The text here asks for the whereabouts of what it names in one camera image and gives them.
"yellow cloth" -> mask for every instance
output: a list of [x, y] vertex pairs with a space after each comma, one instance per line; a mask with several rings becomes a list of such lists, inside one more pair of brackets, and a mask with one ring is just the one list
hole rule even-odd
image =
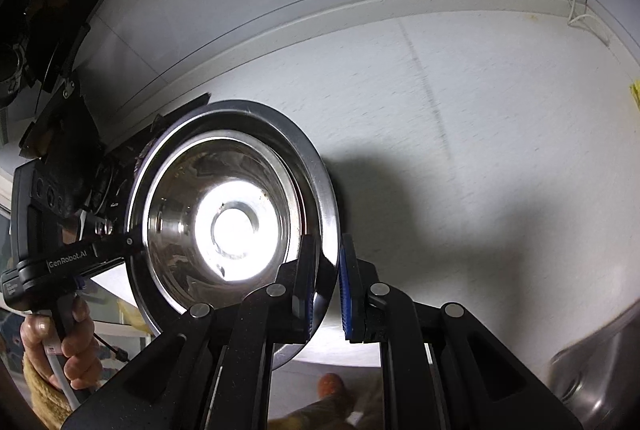
[[65, 395], [38, 374], [26, 354], [22, 360], [22, 370], [31, 392], [33, 411], [49, 430], [60, 430], [62, 423], [71, 414]]

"hand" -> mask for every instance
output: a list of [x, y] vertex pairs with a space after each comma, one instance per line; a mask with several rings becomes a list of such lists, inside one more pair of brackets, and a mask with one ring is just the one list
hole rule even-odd
[[[78, 323], [62, 340], [62, 353], [68, 358], [65, 376], [70, 380], [71, 387], [79, 390], [96, 385], [102, 364], [97, 357], [98, 342], [94, 338], [94, 321], [89, 316], [89, 306], [81, 298], [74, 300], [73, 315]], [[53, 330], [51, 318], [28, 315], [20, 326], [20, 337], [33, 368], [52, 386], [60, 389], [42, 347], [43, 339]]]

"metal bowl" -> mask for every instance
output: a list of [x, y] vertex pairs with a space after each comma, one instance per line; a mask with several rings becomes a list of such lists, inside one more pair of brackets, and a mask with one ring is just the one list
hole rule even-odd
[[[207, 158], [207, 152], [224, 156]], [[215, 168], [215, 175], [195, 176], [199, 158]], [[251, 190], [242, 204], [234, 193], [235, 206], [241, 207], [229, 208], [226, 202], [222, 206], [215, 194], [206, 200], [211, 190], [232, 181], [245, 182]], [[238, 275], [230, 274], [231, 266], [245, 259], [238, 256], [246, 248], [235, 247], [233, 241], [230, 248], [229, 241], [216, 233], [215, 224], [224, 220], [255, 235], [260, 201], [256, 188], [268, 198], [268, 209], [278, 219], [278, 229], [265, 235], [276, 240], [275, 250], [254, 255], [261, 262], [255, 269], [262, 269], [235, 280]], [[205, 200], [207, 213], [203, 210], [198, 222], [198, 206]], [[239, 212], [223, 219], [222, 213], [231, 210]], [[300, 235], [305, 234], [314, 236], [319, 255], [312, 334], [324, 318], [335, 288], [340, 240], [334, 189], [305, 134], [271, 107], [240, 100], [210, 103], [169, 127], [148, 151], [134, 179], [126, 226], [130, 230], [138, 224], [145, 227], [147, 251], [145, 258], [128, 261], [127, 272], [138, 307], [156, 334], [197, 301], [214, 306], [237, 303], [250, 290], [272, 281], [280, 263], [297, 258]], [[196, 240], [198, 229], [209, 237], [200, 237], [202, 245]], [[302, 347], [279, 347], [273, 367], [289, 361]]]
[[143, 213], [156, 287], [178, 312], [236, 304], [296, 258], [300, 208], [278, 156], [242, 132], [217, 130], [180, 145], [160, 167]]

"metal pot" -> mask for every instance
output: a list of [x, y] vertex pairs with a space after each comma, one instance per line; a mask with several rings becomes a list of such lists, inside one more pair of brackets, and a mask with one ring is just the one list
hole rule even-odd
[[[192, 304], [238, 303], [298, 257], [314, 236], [312, 334], [337, 277], [339, 222], [320, 156], [288, 118], [260, 103], [210, 103], [178, 120], [140, 165], [127, 205], [141, 224], [144, 259], [127, 264], [140, 311], [156, 334]], [[303, 346], [274, 352], [283, 365]]]

